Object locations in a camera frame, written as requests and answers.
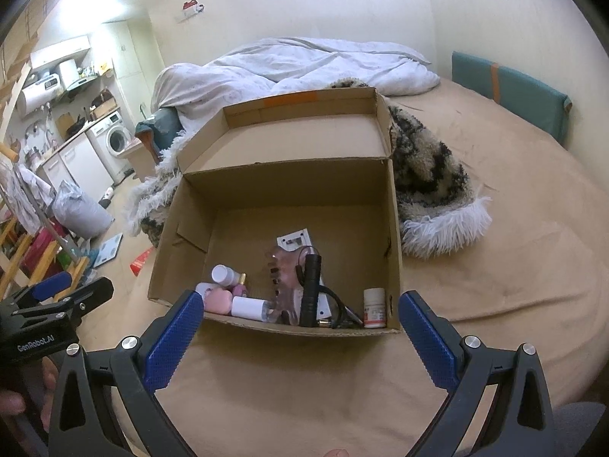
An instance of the washing machine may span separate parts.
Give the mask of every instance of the washing machine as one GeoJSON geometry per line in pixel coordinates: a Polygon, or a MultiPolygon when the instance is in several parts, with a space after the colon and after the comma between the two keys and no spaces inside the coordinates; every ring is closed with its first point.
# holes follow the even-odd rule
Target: washing machine
{"type": "Polygon", "coordinates": [[[115,111],[102,118],[86,131],[86,136],[114,182],[121,183],[130,165],[127,160],[119,159],[118,155],[133,138],[131,132],[123,125],[121,114],[115,111]]]}

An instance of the water heater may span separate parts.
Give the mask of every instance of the water heater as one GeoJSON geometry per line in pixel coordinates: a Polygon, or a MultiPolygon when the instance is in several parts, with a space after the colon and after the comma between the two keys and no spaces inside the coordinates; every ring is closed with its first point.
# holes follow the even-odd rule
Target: water heater
{"type": "Polygon", "coordinates": [[[17,98],[17,111],[23,118],[61,93],[63,88],[59,76],[50,74],[21,90],[17,98]]]}

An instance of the white cabinet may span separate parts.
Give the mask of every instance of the white cabinet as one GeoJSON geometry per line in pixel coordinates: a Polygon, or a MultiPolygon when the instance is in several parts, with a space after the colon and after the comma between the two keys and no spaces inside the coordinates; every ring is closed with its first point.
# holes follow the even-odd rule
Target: white cabinet
{"type": "Polygon", "coordinates": [[[141,73],[127,22],[102,24],[91,35],[91,45],[98,61],[112,59],[117,79],[141,73]]]}
{"type": "Polygon", "coordinates": [[[74,181],[95,201],[99,201],[114,181],[84,133],[76,136],[59,156],[74,181]]]}
{"type": "Polygon", "coordinates": [[[51,69],[70,58],[80,61],[89,51],[89,48],[89,38],[80,36],[52,44],[38,51],[33,51],[30,55],[32,71],[38,72],[39,70],[51,69]]]}
{"type": "Polygon", "coordinates": [[[151,94],[144,74],[140,72],[139,74],[123,77],[118,84],[121,94],[123,94],[125,102],[127,103],[126,106],[129,110],[131,119],[133,120],[133,125],[136,125],[139,121],[145,119],[139,111],[139,105],[144,103],[144,114],[146,116],[150,115],[151,94]]]}
{"type": "Polygon", "coordinates": [[[121,79],[129,75],[141,74],[142,67],[139,65],[138,55],[135,52],[127,22],[112,22],[106,24],[106,26],[109,26],[111,32],[115,35],[118,47],[116,56],[119,62],[118,65],[115,65],[116,77],[121,79]]]}
{"type": "Polygon", "coordinates": [[[40,177],[49,182],[56,191],[59,190],[62,180],[68,182],[74,181],[72,175],[70,175],[70,172],[68,172],[68,169],[63,164],[59,153],[51,156],[36,172],[40,177]]]}
{"type": "Polygon", "coordinates": [[[144,120],[139,105],[144,103],[145,113],[150,114],[152,92],[148,87],[127,22],[102,24],[91,35],[91,47],[96,62],[112,60],[116,84],[121,91],[125,106],[124,115],[129,115],[133,125],[144,120]]]}

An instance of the orange label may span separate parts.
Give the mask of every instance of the orange label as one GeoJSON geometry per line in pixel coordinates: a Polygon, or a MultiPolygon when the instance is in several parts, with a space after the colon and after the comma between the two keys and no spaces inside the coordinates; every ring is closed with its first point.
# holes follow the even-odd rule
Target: orange label
{"type": "Polygon", "coordinates": [[[298,103],[311,103],[317,101],[316,91],[303,91],[302,93],[291,93],[281,94],[279,96],[271,96],[270,98],[264,98],[264,106],[282,106],[282,105],[296,105],[298,103]]]}

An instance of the cardboard box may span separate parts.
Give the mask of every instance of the cardboard box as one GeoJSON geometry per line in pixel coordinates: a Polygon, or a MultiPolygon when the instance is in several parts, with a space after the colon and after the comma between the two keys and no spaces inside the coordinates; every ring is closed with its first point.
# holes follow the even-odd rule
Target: cardboard box
{"type": "Polygon", "coordinates": [[[68,129],[73,125],[74,117],[72,117],[72,115],[69,113],[64,113],[63,115],[60,115],[60,117],[57,118],[55,122],[55,126],[57,127],[59,135],[62,137],[62,139],[66,138],[66,135],[68,134],[68,129]]]}
{"type": "Polygon", "coordinates": [[[91,112],[91,116],[93,120],[98,120],[99,118],[106,115],[108,112],[114,110],[116,108],[116,100],[114,98],[109,99],[106,102],[103,102],[96,109],[91,112]]]}
{"type": "Polygon", "coordinates": [[[363,313],[383,287],[387,328],[300,328],[219,316],[235,326],[305,336],[400,331],[398,231],[389,126],[373,88],[324,89],[227,106],[178,155],[183,180],[158,247],[148,297],[172,303],[219,263],[247,274],[251,297],[275,297],[264,253],[307,227],[322,274],[363,313]]]}

